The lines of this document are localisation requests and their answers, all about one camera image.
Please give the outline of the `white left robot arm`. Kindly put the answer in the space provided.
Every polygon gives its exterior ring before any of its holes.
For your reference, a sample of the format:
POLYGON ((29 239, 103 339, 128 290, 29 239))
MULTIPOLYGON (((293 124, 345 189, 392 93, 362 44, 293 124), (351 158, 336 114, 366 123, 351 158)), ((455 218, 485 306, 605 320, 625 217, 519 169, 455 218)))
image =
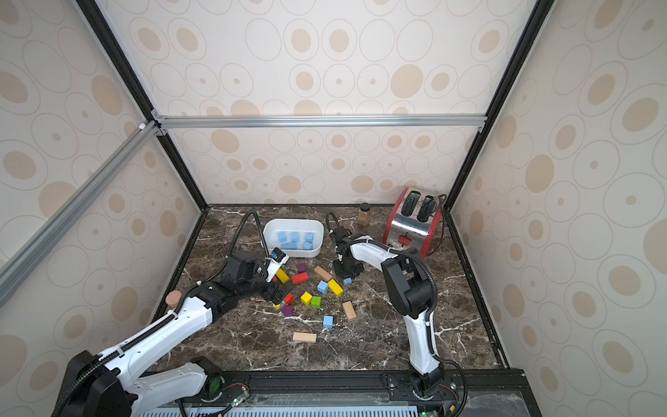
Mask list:
POLYGON ((240 300, 260 295, 281 303, 286 294, 274 277, 288 259, 279 248, 266 256, 244 250, 228 255, 221 270, 194 285, 175 309, 147 328, 98 354, 76 355, 66 368, 53 415, 138 416, 201 393, 216 373, 206 361, 144 374, 171 349, 235 309, 240 300))

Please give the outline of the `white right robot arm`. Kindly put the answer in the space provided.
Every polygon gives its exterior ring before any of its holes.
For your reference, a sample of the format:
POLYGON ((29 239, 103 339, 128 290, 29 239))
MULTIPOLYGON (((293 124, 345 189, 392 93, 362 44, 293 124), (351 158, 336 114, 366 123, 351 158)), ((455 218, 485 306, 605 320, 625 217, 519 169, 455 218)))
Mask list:
POLYGON ((409 341, 413 390, 420 397, 435 393, 447 377, 452 360, 439 357, 434 335, 438 289, 434 277, 416 248, 391 248, 361 232, 337 226, 328 231, 335 247, 335 273, 354 279, 370 265, 382 272, 393 308, 403 316, 409 341))

